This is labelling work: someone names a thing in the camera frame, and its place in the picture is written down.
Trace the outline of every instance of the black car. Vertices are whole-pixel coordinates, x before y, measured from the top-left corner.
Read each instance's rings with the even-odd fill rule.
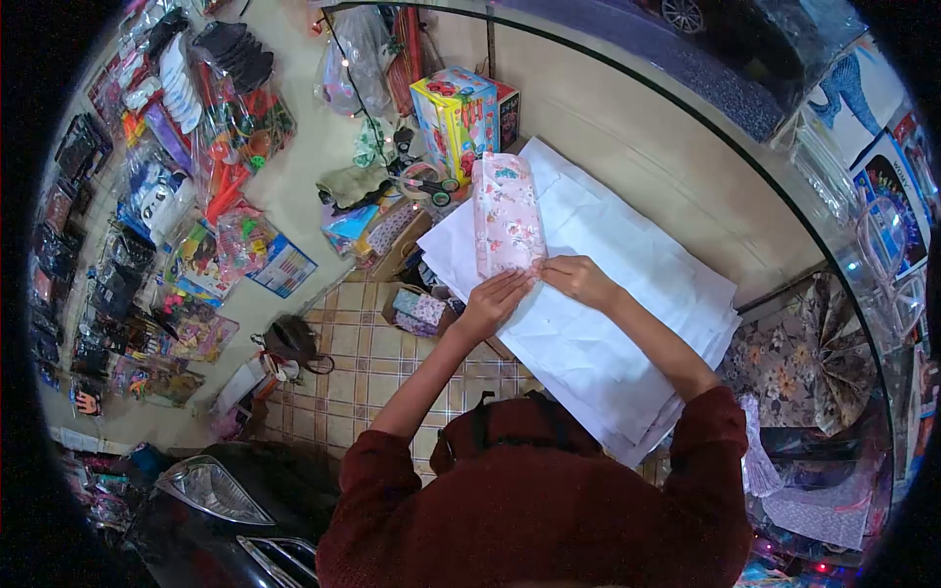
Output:
[[[763,69],[777,83],[804,78],[804,65],[795,46],[797,41],[780,28],[781,15],[775,18],[753,0],[633,1],[663,18],[731,68],[748,67],[755,77],[761,77]],[[787,16],[789,24],[800,25],[796,28],[802,34],[816,31],[816,26],[799,8],[787,10]]]
[[[318,586],[317,542],[340,490],[312,455],[223,443],[155,485],[126,538],[161,586]]]

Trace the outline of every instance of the string lights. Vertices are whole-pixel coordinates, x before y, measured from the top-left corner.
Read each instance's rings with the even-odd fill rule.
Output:
[[[376,123],[375,119],[372,116],[370,116],[369,111],[366,110],[366,103],[364,103],[362,101],[362,97],[359,96],[359,89],[356,87],[356,82],[353,81],[353,74],[350,72],[350,68],[349,68],[350,60],[346,56],[346,51],[343,50],[343,44],[340,43],[340,39],[337,38],[336,31],[333,30],[333,18],[326,10],[324,11],[323,20],[327,21],[327,30],[330,31],[330,36],[333,38],[333,41],[337,43],[337,49],[340,50],[340,57],[342,58],[340,61],[340,65],[342,65],[345,68],[346,78],[349,80],[350,87],[353,89],[353,93],[356,94],[356,99],[359,102],[359,110],[351,114],[350,119],[355,119],[356,115],[359,114],[360,112],[366,115],[366,119],[369,120],[369,126],[373,129],[373,137],[375,138],[376,150],[379,151],[379,156],[382,158],[382,163],[385,165],[386,170],[389,171],[389,167],[391,164],[389,160],[386,158],[385,151],[382,149],[382,139],[379,138],[379,132],[376,130],[376,127],[378,126],[378,124]],[[391,138],[386,137],[386,141],[391,143]]]

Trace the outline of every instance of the car headlight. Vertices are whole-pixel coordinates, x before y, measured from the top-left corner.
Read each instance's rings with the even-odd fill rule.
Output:
[[[210,515],[247,525],[274,525],[258,502],[211,455],[184,459],[160,474],[155,484]]]

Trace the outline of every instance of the car grille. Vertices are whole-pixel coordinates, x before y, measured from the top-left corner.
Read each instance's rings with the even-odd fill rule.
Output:
[[[307,541],[242,535],[235,538],[281,588],[319,588],[314,563],[317,549]]]

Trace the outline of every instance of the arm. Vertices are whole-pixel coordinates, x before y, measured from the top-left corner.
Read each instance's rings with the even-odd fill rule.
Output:
[[[370,430],[408,439],[415,437],[425,415],[457,371],[457,366],[474,347],[497,332],[500,324],[532,289],[529,276],[517,270],[505,271],[470,291],[464,313],[444,332],[441,341],[418,370],[382,407]]]
[[[346,452],[340,501],[317,550],[324,585],[368,585],[362,570],[391,556],[399,530],[387,521],[422,488],[408,443],[460,362],[496,333],[532,288],[521,271],[503,272],[474,288],[461,318]]]
[[[604,312],[676,389],[686,406],[670,447],[672,471],[664,493],[698,516],[744,521],[742,468],[748,448],[745,415],[709,365],[669,327],[584,256],[536,265],[563,294]]]
[[[540,260],[536,269],[550,286],[611,319],[666,376],[683,402],[719,385],[719,377],[679,335],[608,278],[590,258],[560,255]]]

